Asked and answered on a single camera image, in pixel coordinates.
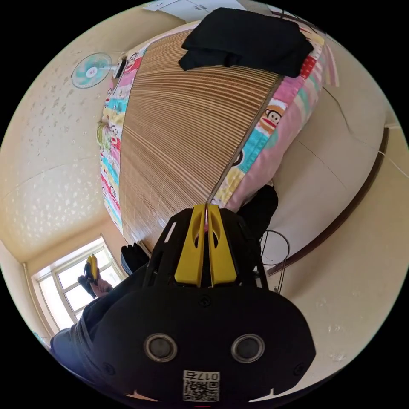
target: qr code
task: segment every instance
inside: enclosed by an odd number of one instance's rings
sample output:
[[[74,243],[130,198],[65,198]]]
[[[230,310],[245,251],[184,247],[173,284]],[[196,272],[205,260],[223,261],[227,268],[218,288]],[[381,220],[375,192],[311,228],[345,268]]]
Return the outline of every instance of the qr code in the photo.
[[[183,371],[183,400],[218,402],[220,372]]]

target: bed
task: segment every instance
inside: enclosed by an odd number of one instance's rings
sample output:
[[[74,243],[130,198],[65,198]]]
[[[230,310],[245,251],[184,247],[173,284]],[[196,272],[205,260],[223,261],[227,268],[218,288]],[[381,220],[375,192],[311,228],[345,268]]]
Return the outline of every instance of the bed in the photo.
[[[338,86],[331,49],[305,27],[314,50],[297,78],[236,66],[184,72],[180,46],[199,23],[126,53],[97,132],[105,207],[126,241],[149,251],[184,208],[237,211],[274,177],[322,86]]]

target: window pane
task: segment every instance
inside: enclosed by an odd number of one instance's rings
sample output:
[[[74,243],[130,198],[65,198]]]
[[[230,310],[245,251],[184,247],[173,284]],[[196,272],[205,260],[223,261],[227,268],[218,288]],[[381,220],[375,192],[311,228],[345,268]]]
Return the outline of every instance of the window pane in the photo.
[[[93,298],[80,285],[77,285],[72,290],[66,292],[65,296],[74,311],[85,307],[93,300]]]
[[[104,267],[111,262],[111,260],[107,256],[107,252],[104,249],[95,253],[94,255],[97,258],[98,268]]]
[[[117,286],[121,282],[121,279],[112,266],[101,271],[101,278],[107,281],[112,287]]]
[[[77,318],[77,320],[79,321],[80,318],[82,317],[82,313],[84,312],[84,310],[81,310],[80,312],[78,312],[77,314],[75,314],[75,317]]]
[[[44,300],[59,329],[69,328],[71,325],[73,325],[74,323],[71,317],[68,315],[63,302],[61,301],[52,276],[40,281],[39,284]]]
[[[79,276],[84,275],[86,259],[59,273],[58,278],[64,289],[77,282]]]

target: window frame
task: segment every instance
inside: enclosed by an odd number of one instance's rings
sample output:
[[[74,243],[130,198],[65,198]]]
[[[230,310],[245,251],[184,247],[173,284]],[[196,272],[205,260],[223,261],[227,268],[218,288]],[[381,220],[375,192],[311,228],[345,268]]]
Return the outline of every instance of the window frame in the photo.
[[[61,281],[59,279],[59,274],[61,274],[64,271],[68,270],[69,268],[77,265],[82,260],[86,259],[89,255],[96,254],[99,251],[104,250],[105,254],[106,254],[108,260],[110,260],[110,262],[103,265],[103,266],[101,266],[101,267],[98,267],[99,271],[102,272],[102,271],[106,270],[107,268],[112,267],[121,281],[123,281],[126,278],[124,273],[118,267],[115,258],[113,257],[112,253],[110,252],[110,250],[109,250],[109,248],[108,248],[108,246],[107,246],[107,244],[106,244],[106,242],[105,242],[105,240],[104,240],[104,238],[102,236],[100,237],[100,240],[101,240],[100,243],[97,243],[93,247],[87,248],[86,250],[82,251],[79,254],[76,254],[75,256],[73,256],[69,260],[65,261],[64,263],[61,263],[61,264],[59,264],[57,266],[55,266],[55,264],[57,264],[57,263],[54,263],[54,265],[49,266],[49,271],[46,274],[42,275],[41,277],[38,277],[35,280],[36,284],[38,285],[38,289],[40,291],[40,294],[41,294],[41,297],[42,297],[42,299],[44,301],[44,304],[45,304],[45,306],[46,306],[46,308],[47,308],[47,310],[48,310],[48,312],[49,312],[49,314],[50,314],[50,316],[51,316],[51,318],[53,320],[53,323],[57,326],[58,329],[60,329],[60,327],[55,321],[54,315],[53,315],[52,311],[50,310],[50,307],[49,307],[49,305],[48,305],[48,303],[46,301],[46,298],[45,298],[45,296],[43,294],[43,290],[42,290],[41,285],[40,285],[40,283],[43,280],[45,280],[45,279],[47,279],[49,277],[53,278],[54,285],[55,285],[55,287],[57,289],[57,292],[58,292],[58,295],[60,296],[60,299],[61,299],[61,301],[62,301],[62,303],[63,303],[63,305],[65,307],[65,310],[67,311],[67,313],[68,313],[69,317],[71,318],[71,320],[73,321],[73,323],[77,323],[78,319],[77,319],[76,315],[78,313],[80,313],[81,311],[83,311],[84,308],[86,307],[86,305],[84,307],[81,307],[81,308],[77,309],[77,310],[73,310],[65,294],[68,291],[80,286],[81,284],[78,283],[78,281],[77,281],[77,282],[71,284],[70,286],[68,286],[67,288],[64,289],[62,284],[61,284]]]

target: hand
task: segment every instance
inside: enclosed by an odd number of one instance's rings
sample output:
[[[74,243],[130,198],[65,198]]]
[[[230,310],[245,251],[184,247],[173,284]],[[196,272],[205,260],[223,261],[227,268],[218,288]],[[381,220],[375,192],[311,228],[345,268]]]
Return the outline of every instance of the hand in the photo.
[[[98,285],[92,282],[91,288],[98,298],[104,297],[110,290],[112,290],[112,286],[107,281],[102,280],[102,278],[98,279]]]

